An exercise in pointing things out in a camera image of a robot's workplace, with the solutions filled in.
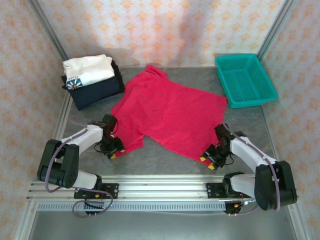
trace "teal plastic basket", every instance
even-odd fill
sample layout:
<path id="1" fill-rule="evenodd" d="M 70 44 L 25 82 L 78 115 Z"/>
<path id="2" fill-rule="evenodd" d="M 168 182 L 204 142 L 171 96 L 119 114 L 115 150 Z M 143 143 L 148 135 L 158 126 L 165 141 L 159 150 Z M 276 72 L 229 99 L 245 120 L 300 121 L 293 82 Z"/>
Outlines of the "teal plastic basket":
<path id="1" fill-rule="evenodd" d="M 232 109 L 260 106 L 278 95 L 254 54 L 218 56 L 218 76 Z"/>

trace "folded navy shirt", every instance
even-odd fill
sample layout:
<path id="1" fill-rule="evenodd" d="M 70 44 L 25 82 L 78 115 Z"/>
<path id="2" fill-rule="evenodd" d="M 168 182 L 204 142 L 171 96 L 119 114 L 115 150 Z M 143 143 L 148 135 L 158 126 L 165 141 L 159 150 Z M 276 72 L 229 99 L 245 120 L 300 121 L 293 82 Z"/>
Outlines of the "folded navy shirt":
<path id="1" fill-rule="evenodd" d="M 70 93 L 74 104 L 79 111 L 102 99 L 125 92 L 125 85 L 118 66 L 114 61 L 112 61 L 111 66 L 114 70 L 114 77 L 74 90 L 69 90 L 66 87 L 67 77 L 61 77 L 64 83 L 62 88 Z"/>

